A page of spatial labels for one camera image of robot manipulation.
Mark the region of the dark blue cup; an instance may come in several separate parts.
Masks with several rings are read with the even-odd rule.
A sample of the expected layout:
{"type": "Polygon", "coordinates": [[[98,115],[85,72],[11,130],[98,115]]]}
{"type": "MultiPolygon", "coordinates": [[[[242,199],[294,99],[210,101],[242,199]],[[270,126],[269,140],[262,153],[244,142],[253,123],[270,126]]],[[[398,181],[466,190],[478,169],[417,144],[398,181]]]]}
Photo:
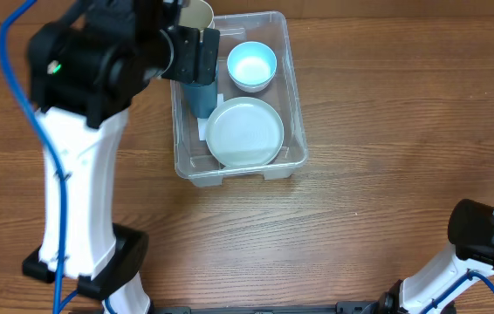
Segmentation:
{"type": "Polygon", "coordinates": [[[218,70],[216,70],[215,79],[210,85],[181,83],[184,100],[195,118],[207,119],[216,109],[217,85],[218,70]]]}

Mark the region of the cream cup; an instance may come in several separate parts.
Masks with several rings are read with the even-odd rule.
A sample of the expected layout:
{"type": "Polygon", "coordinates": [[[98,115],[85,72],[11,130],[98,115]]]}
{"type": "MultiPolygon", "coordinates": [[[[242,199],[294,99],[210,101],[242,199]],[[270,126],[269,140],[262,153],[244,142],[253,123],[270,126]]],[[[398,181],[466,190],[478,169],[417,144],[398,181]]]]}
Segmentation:
{"type": "Polygon", "coordinates": [[[189,0],[187,7],[182,7],[179,25],[189,28],[197,28],[200,32],[212,29],[214,23],[214,11],[205,0],[189,0]]]}

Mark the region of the light blue bowl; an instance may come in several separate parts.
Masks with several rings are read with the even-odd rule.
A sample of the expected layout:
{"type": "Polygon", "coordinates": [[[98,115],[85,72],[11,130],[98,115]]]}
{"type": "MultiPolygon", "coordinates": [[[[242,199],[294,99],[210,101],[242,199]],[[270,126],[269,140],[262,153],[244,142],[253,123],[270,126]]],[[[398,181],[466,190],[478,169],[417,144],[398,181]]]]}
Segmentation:
{"type": "Polygon", "coordinates": [[[274,78],[278,69],[278,59],[268,45],[248,41],[231,50],[227,58],[227,68],[231,78],[246,84],[259,84],[274,78]]]}

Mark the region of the grey plate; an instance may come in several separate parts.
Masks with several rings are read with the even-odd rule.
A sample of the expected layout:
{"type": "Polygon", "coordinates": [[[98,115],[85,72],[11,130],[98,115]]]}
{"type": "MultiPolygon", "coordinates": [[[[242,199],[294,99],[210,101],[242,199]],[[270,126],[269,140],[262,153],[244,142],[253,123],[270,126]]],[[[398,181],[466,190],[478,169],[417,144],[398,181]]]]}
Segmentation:
{"type": "Polygon", "coordinates": [[[226,167],[267,165],[278,156],[284,139],[284,124],[278,112],[252,97],[223,102],[205,127],[210,152],[226,167]]]}

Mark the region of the grey bowl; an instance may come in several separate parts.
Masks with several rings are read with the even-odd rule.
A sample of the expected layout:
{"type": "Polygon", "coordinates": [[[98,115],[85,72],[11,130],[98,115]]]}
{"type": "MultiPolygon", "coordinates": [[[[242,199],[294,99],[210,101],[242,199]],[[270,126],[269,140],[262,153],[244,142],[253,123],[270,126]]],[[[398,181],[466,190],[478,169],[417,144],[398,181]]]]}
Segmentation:
{"type": "Polygon", "coordinates": [[[244,92],[255,93],[263,91],[272,81],[272,78],[265,80],[263,83],[259,84],[246,84],[240,82],[238,79],[231,78],[235,86],[244,92]]]}

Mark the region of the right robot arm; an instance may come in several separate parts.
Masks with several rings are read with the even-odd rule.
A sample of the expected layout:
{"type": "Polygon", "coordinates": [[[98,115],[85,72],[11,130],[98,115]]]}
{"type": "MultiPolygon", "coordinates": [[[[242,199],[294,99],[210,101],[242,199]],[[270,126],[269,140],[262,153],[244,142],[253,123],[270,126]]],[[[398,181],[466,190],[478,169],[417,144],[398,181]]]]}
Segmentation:
{"type": "Polygon", "coordinates": [[[381,295],[369,313],[454,313],[454,300],[481,281],[494,293],[494,207],[463,199],[449,219],[448,243],[411,277],[381,295]]]}

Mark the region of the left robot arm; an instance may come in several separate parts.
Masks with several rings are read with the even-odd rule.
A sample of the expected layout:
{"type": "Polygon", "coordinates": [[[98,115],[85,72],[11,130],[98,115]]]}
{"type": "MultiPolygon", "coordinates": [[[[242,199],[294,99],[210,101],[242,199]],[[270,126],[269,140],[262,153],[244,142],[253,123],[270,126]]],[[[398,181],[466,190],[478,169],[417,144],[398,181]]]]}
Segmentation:
{"type": "Polygon", "coordinates": [[[145,232],[113,221],[116,154],[133,98],[152,79],[216,80],[220,33],[182,16],[182,1],[78,1],[30,40],[30,116],[45,137],[45,232],[26,276],[106,313],[151,313],[139,274],[145,232]]]}

